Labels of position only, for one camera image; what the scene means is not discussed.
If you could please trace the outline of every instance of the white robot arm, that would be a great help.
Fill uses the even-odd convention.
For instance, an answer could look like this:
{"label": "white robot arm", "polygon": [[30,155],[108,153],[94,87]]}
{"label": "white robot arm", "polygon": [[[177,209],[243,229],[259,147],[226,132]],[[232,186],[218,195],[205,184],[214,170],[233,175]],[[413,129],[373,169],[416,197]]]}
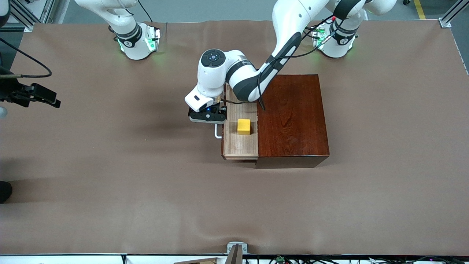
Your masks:
{"label": "white robot arm", "polygon": [[137,0],[75,0],[75,2],[102,17],[117,36],[121,50],[132,60],[141,60],[157,50],[159,30],[137,23],[127,8]]}
{"label": "white robot arm", "polygon": [[[328,55],[330,57],[345,55],[351,48],[356,30],[363,20],[362,8],[367,2],[374,1],[385,3],[378,6],[391,8],[393,4],[389,3],[396,2],[396,0],[278,0],[272,13],[277,44],[267,61],[258,70],[238,50],[223,52],[211,49],[202,54],[198,66],[197,85],[185,97],[186,103],[190,106],[190,120],[215,124],[222,124],[225,121],[223,116],[215,113],[215,109],[219,108],[225,82],[230,84],[233,93],[240,101],[257,100],[287,63],[288,56],[299,47],[305,27],[324,7],[333,12],[338,22],[333,23],[331,30],[332,36],[337,41],[326,42],[336,45],[333,47],[323,45],[322,51],[328,55],[327,52],[332,50],[329,52],[331,55]],[[343,25],[338,27],[342,20],[345,20]],[[343,38],[347,39],[346,44],[349,45],[342,44]]]}

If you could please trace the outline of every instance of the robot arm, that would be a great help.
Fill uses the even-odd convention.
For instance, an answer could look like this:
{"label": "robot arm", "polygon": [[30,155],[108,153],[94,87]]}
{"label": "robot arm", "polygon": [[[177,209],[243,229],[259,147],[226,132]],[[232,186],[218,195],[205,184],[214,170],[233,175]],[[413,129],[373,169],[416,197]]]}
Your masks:
{"label": "robot arm", "polygon": [[[206,51],[198,67],[197,86],[186,96],[185,101],[197,115],[189,113],[191,121],[213,123],[213,115],[204,114],[206,108],[220,102],[223,85],[228,82],[233,93],[241,101],[254,102],[265,91],[268,84],[287,63],[302,41],[305,27],[326,6],[335,0],[278,0],[273,8],[272,21],[277,44],[267,61],[257,70],[241,51]],[[338,14],[345,18],[355,15],[365,0],[347,0]]]}
{"label": "robot arm", "polygon": [[106,20],[116,34],[121,50],[130,59],[141,60],[157,50],[159,30],[144,23],[137,23],[127,11],[127,8],[138,3],[137,0],[75,0],[75,2]]}

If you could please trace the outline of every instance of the wooden piece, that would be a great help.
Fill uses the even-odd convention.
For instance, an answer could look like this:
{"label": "wooden piece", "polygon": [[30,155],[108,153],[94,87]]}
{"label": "wooden piece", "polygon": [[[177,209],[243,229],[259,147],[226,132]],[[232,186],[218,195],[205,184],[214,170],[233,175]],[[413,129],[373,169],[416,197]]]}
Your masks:
{"label": "wooden piece", "polygon": [[[227,84],[226,99],[239,102]],[[238,119],[251,120],[251,135],[238,134]],[[222,130],[221,155],[226,160],[257,160],[257,108],[255,103],[227,104],[227,121]]]}
{"label": "wooden piece", "polygon": [[329,156],[318,75],[278,75],[257,107],[258,168],[313,168]]}

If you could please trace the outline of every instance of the metal bracket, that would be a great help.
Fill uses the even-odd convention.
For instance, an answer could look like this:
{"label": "metal bracket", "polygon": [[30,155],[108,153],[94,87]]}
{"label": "metal bracket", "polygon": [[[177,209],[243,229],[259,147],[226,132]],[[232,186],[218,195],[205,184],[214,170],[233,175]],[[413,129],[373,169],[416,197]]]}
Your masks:
{"label": "metal bracket", "polygon": [[442,20],[442,17],[438,18],[438,21],[440,23],[441,28],[450,28],[451,27],[451,23],[450,22],[444,23],[443,20]]}
{"label": "metal bracket", "polygon": [[249,254],[249,253],[248,253],[248,244],[247,244],[247,243],[244,243],[244,242],[236,242],[236,241],[229,242],[229,243],[227,244],[227,254],[229,254],[231,248],[234,247],[234,246],[236,246],[237,244],[239,244],[239,245],[241,246],[243,255]]}

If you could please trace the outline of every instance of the brown table surface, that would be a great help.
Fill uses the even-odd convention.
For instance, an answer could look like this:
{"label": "brown table surface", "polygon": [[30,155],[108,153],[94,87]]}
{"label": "brown table surface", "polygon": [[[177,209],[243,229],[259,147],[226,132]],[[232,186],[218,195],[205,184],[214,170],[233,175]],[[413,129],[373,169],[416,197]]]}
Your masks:
{"label": "brown table surface", "polygon": [[[184,96],[209,48],[256,66],[271,22],[169,24],[162,54],[131,61],[107,25],[38,24],[20,48],[62,100],[1,120],[1,253],[469,254],[469,88],[437,21],[366,21],[341,59],[292,59],[318,73],[331,157],[314,169],[224,161]],[[299,49],[311,49],[305,45]],[[43,70],[17,55],[12,71]],[[29,83],[33,80],[22,80]]]}

